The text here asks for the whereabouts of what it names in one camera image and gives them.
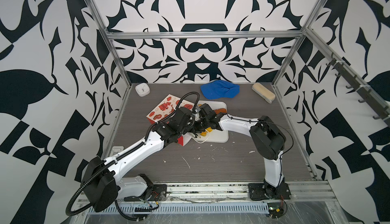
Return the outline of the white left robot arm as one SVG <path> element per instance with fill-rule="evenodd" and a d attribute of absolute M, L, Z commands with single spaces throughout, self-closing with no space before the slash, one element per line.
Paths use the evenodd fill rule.
<path fill-rule="evenodd" d="M 177 143 L 185 133 L 194 129 L 198 106 L 193 109 L 180 107 L 163 120 L 152 124 L 146 136 L 124 151 L 106 159 L 95 157 L 87 165 L 76 191 L 67 205 L 66 214 L 81 213 L 88 208 L 101 212 L 118 199 L 141 197 L 148 199 L 153 183 L 144 174 L 139 174 L 130 183 L 122 178 L 133 167 L 171 143 Z"/>

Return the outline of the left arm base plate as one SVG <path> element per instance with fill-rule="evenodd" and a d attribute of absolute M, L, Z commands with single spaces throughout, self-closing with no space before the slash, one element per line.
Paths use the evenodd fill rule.
<path fill-rule="evenodd" d="M 142 194 L 139 197 L 125 197 L 124 201 L 126 202 L 135 202 L 135 201 L 161 201 L 166 198 L 167 193 L 166 184 L 155 184 L 153 187 L 148 187 L 145 194 Z"/>

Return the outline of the white red paper bag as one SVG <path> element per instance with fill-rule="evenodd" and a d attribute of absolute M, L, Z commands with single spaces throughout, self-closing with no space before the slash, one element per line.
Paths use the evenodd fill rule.
<path fill-rule="evenodd" d="M 150 123 L 158 122 L 165 117 L 172 114 L 177 107 L 181 98 L 174 95 L 167 95 L 151 112 L 147 114 L 147 118 Z M 179 107 L 185 107 L 187 109 L 192 109 L 194 107 L 194 103 L 189 102 L 187 100 L 183 100 Z M 181 146 L 185 146 L 191 139 L 191 136 L 184 135 L 178 139 L 178 144 Z"/>

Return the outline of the orange fake baguette bread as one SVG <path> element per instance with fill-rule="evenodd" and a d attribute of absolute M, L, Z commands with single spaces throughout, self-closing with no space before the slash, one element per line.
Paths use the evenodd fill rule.
<path fill-rule="evenodd" d="M 214 112 L 216 114 L 220 114 L 220 113 L 227 114 L 227 110 L 225 108 L 215 109 Z"/>

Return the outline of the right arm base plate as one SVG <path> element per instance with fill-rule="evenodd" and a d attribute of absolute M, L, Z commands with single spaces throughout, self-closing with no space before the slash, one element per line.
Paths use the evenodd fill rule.
<path fill-rule="evenodd" d="M 268 183 L 250 183 L 248 185 L 249 197 L 253 201 L 262 200 L 290 200 L 289 186 L 282 182 L 278 187 Z"/>

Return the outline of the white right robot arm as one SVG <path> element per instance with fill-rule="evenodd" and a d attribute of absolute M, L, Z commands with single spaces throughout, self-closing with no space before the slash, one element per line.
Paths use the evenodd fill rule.
<path fill-rule="evenodd" d="M 265 187 L 277 190 L 284 180 L 282 173 L 282 154 L 286 137 L 270 117 L 242 118 L 227 113 L 216 113 L 208 104 L 199 109 L 199 119 L 195 122 L 196 132 L 207 128 L 219 131 L 230 131 L 252 138 L 258 153 L 264 158 Z"/>

